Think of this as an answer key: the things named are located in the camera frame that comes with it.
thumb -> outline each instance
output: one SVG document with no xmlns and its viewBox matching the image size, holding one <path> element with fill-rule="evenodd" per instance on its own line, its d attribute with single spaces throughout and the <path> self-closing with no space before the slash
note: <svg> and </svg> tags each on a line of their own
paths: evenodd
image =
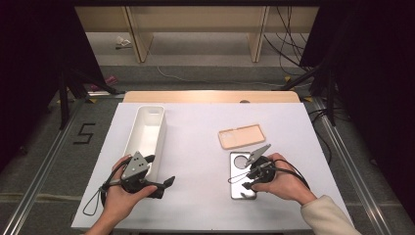
<svg viewBox="0 0 415 235">
<path fill-rule="evenodd" d="M 148 196 L 150 196 L 156 190 L 157 190 L 157 186 L 156 185 L 147 186 L 147 187 L 141 189 L 140 191 L 138 191 L 137 193 L 135 193 L 134 194 L 134 198 L 137 200 L 137 202 L 139 202 L 140 200 L 142 200 L 142 199 L 147 198 Z"/>
<path fill-rule="evenodd" d="M 269 185 L 267 183 L 256 183 L 251 188 L 258 192 L 268 192 Z"/>
</svg>

metal rail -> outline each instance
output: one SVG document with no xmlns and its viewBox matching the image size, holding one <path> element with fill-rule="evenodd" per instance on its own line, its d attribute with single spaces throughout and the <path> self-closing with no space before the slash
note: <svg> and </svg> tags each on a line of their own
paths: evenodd
<svg viewBox="0 0 415 235">
<path fill-rule="evenodd" d="M 326 107 L 320 98 L 314 99 L 314 106 L 317 110 L 323 110 Z M 347 147 L 342 140 L 337 128 L 333 126 L 326 117 L 323 117 L 323 123 L 326 127 L 327 132 L 329 133 L 330 139 L 335 146 L 339 157 L 346 169 L 348 177 L 354 187 L 354 190 L 359 197 L 362 206 L 366 210 L 367 215 L 369 216 L 370 221 L 372 222 L 373 227 L 377 234 L 392 234 L 390 227 L 388 226 L 385 217 L 382 213 L 382 210 L 376 203 L 374 197 L 370 193 L 366 183 L 364 182 L 360 172 L 358 171 L 356 165 L 354 164 L 353 159 L 348 153 Z"/>
<path fill-rule="evenodd" d="M 24 221 L 27 218 L 34 204 L 34 201 L 36 200 L 36 196 L 42 188 L 49 174 L 49 171 L 51 170 L 55 162 L 55 159 L 60 154 L 65 140 L 68 137 L 68 133 L 71 129 L 72 123 L 84 102 L 84 100 L 75 101 L 72 109 L 72 114 L 69 117 L 67 125 L 62 130 L 59 130 L 58 135 L 54 140 L 54 143 L 52 144 L 48 154 L 45 157 L 45 160 L 43 161 L 40 168 L 37 170 L 37 173 L 31 181 L 28 189 L 24 193 L 21 202 L 19 203 L 14 213 L 10 217 L 9 222 L 5 230 L 3 231 L 3 235 L 19 234 L 21 228 L 23 227 Z"/>
</svg>

cabinet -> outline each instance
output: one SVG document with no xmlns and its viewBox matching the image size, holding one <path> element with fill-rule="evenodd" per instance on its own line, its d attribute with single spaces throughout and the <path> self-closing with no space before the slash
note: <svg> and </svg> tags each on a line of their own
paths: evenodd
<svg viewBox="0 0 415 235">
<path fill-rule="evenodd" d="M 288 7 L 76 7 L 85 31 L 128 31 L 138 63 L 144 63 L 154 32 L 244 32 L 253 62 L 262 35 L 285 32 Z M 293 7 L 291 32 L 309 33 L 318 7 Z"/>
</svg>

wrist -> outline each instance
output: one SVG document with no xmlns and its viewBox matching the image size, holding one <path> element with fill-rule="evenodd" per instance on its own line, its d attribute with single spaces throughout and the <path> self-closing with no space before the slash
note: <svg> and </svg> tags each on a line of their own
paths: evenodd
<svg viewBox="0 0 415 235">
<path fill-rule="evenodd" d="M 304 189 L 302 192 L 299 192 L 295 198 L 295 200 L 302 206 L 316 199 L 317 197 L 315 197 L 315 195 L 308 189 Z"/>
</svg>

gray floor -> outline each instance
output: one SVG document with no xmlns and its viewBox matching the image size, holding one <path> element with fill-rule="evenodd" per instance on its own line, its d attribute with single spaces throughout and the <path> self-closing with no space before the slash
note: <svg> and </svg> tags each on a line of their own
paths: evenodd
<svg viewBox="0 0 415 235">
<path fill-rule="evenodd" d="M 125 33 L 88 35 L 104 76 L 115 75 L 118 78 L 118 84 L 114 85 L 118 90 L 270 90 L 284 84 L 284 77 L 287 75 L 280 67 L 279 57 L 266 44 L 263 45 L 260 62 L 252 63 L 243 34 L 158 33 L 153 41 L 152 54 L 144 64 L 137 64 L 134 61 L 134 53 L 130 49 L 115 50 L 115 39 L 118 35 L 128 37 Z M 277 44 L 275 35 L 269 35 L 268 38 L 272 38 Z M 289 51 L 290 48 L 286 49 L 286 52 L 294 58 L 295 55 Z M 288 72 L 302 73 L 287 61 L 283 61 L 281 65 Z M 296 91 L 304 97 L 307 95 L 306 89 L 307 82 L 296 88 Z M 55 98 L 51 102 L 50 114 L 44 115 L 29 141 L 25 143 L 28 149 L 27 155 L 15 156 L 0 174 L 0 228 L 6 226 L 58 134 L 60 108 L 57 100 L 58 98 Z M 95 103 L 82 104 L 20 234 L 80 233 L 70 228 L 71 220 L 78 208 L 119 102 L 122 100 L 106 98 L 98 99 Z M 304 105 L 309 111 L 315 110 L 312 102 L 304 102 Z M 371 156 L 345 111 L 336 112 L 336 122 L 337 129 L 371 194 L 385 215 L 392 234 L 415 234 L 414 224 L 385 178 L 375 165 L 369 163 Z M 85 127 L 87 132 L 93 133 L 93 137 L 89 144 L 76 145 L 74 142 L 85 141 L 87 138 L 78 136 L 83 123 L 95 123 Z M 376 234 L 321 119 L 316 122 L 316 131 L 329 143 L 333 152 L 330 169 L 355 227 L 362 234 Z M 323 142 L 321 145 L 328 157 L 327 147 Z M 312 232 L 293 234 L 312 234 Z"/>
</svg>

